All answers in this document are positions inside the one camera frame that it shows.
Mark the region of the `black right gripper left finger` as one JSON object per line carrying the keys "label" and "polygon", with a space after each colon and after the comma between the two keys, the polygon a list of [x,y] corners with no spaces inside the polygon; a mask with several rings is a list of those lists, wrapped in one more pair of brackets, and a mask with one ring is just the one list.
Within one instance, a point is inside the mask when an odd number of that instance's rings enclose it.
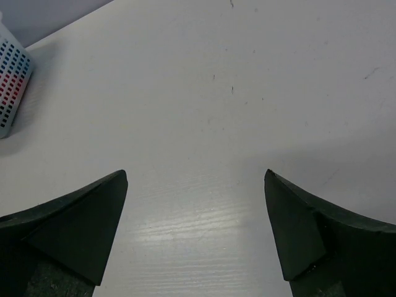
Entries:
{"label": "black right gripper left finger", "polygon": [[92,296],[128,189],[124,170],[1,217],[1,296]]}

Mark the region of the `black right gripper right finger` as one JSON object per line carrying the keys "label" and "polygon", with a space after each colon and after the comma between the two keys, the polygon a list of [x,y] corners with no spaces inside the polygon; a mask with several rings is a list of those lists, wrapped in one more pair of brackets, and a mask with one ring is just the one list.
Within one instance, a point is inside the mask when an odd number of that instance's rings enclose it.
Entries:
{"label": "black right gripper right finger", "polygon": [[395,225],[343,209],[272,170],[264,194],[293,296],[395,296]]}

